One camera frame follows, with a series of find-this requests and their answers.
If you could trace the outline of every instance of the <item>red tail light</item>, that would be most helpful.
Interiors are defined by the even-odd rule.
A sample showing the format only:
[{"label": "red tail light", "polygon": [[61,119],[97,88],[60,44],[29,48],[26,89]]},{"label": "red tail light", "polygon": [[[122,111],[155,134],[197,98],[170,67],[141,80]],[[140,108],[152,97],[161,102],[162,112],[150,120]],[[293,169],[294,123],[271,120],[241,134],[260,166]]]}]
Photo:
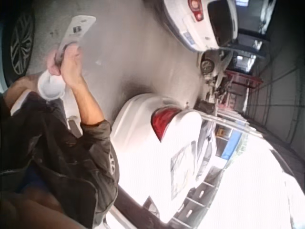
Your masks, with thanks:
[{"label": "red tail light", "polygon": [[203,20],[203,10],[202,10],[202,3],[201,0],[188,0],[189,7],[193,12],[196,21]]},{"label": "red tail light", "polygon": [[155,131],[158,139],[161,141],[167,125],[175,117],[176,114],[181,112],[181,109],[176,107],[164,107],[156,110],[151,119],[152,128]]}]

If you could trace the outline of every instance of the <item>fingers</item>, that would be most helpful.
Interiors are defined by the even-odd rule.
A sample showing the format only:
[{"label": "fingers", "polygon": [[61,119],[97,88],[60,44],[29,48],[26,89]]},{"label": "fingers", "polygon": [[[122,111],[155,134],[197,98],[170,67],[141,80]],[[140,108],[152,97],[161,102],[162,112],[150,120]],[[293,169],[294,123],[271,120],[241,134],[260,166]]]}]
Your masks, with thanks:
[{"label": "fingers", "polygon": [[72,43],[66,48],[64,53],[64,59],[80,59],[81,49],[78,44]]},{"label": "fingers", "polygon": [[56,64],[55,64],[56,52],[57,52],[57,50],[51,51],[47,58],[47,67],[48,67],[49,73],[51,75],[60,75],[61,74],[59,67],[56,66]]}]

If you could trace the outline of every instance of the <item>pavement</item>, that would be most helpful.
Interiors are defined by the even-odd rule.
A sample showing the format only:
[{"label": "pavement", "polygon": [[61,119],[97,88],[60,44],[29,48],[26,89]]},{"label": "pavement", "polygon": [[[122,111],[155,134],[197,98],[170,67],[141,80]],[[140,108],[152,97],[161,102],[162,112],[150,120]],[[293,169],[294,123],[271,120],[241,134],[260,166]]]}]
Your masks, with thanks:
[{"label": "pavement", "polygon": [[[164,26],[150,0],[35,0],[33,6],[28,73],[45,70],[46,55],[58,47],[73,16],[92,15],[97,21],[81,42],[83,76],[106,119],[113,123],[124,103],[141,93],[193,107],[203,85],[197,54]],[[63,100],[67,117],[79,116],[71,91]]]}]

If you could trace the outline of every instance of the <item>window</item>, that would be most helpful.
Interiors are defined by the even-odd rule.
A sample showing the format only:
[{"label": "window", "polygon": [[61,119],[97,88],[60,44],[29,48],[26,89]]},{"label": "window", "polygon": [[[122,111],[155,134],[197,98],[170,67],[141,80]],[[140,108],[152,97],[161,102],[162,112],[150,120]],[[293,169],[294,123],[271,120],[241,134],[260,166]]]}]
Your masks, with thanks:
[{"label": "window", "polygon": [[233,39],[233,21],[226,0],[213,1],[208,5],[211,26],[219,46],[225,46]]},{"label": "window", "polygon": [[192,141],[171,158],[172,199],[176,198],[194,175],[196,147],[196,141]]},{"label": "window", "polygon": [[236,0],[237,6],[248,6],[249,0]]}]

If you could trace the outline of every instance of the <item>car roof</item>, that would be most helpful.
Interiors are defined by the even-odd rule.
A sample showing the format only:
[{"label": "car roof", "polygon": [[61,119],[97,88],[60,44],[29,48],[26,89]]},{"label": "car roof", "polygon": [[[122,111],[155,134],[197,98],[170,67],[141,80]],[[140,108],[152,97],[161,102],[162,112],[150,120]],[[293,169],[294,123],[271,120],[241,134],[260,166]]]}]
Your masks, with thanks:
[{"label": "car roof", "polygon": [[237,10],[236,10],[236,4],[235,0],[227,0],[230,13],[231,13],[231,18],[232,18],[232,24],[233,24],[233,39],[235,40],[238,35],[238,23],[237,23]]}]

